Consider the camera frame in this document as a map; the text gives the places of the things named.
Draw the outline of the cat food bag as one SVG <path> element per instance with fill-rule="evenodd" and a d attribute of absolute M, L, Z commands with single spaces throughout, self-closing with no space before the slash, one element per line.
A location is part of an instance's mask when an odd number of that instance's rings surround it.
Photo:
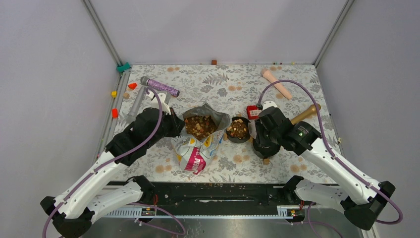
<path fill-rule="evenodd" d="M 188 109 L 180 118 L 185 125 L 170 142 L 181 169 L 197 175 L 216 155 L 231 117 L 205 103 Z"/>

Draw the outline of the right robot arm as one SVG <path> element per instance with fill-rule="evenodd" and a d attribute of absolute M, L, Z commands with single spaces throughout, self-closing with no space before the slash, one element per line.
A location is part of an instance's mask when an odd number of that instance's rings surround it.
<path fill-rule="evenodd" d="M 292 124 L 277 106 L 261 106 L 255 121 L 254 143 L 262 148 L 282 147 L 310 161 L 339 188 L 293 176 L 284 186 L 284 198 L 290 204 L 310 201 L 344 214 L 348 221 L 362 230 L 370 230 L 395 191 L 388 182 L 379 182 L 358 170 L 338 155 L 321 133 L 305 121 Z"/>

